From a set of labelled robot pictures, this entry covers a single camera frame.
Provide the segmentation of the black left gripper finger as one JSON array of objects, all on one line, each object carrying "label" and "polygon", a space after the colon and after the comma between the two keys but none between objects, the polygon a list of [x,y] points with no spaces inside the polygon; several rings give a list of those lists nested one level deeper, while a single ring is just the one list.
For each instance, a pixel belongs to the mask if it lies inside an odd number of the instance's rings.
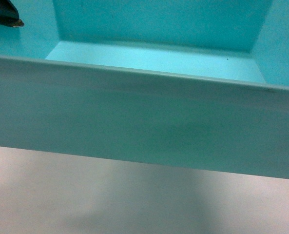
[{"label": "black left gripper finger", "polygon": [[23,27],[17,8],[10,0],[0,0],[0,25],[7,27]]}]

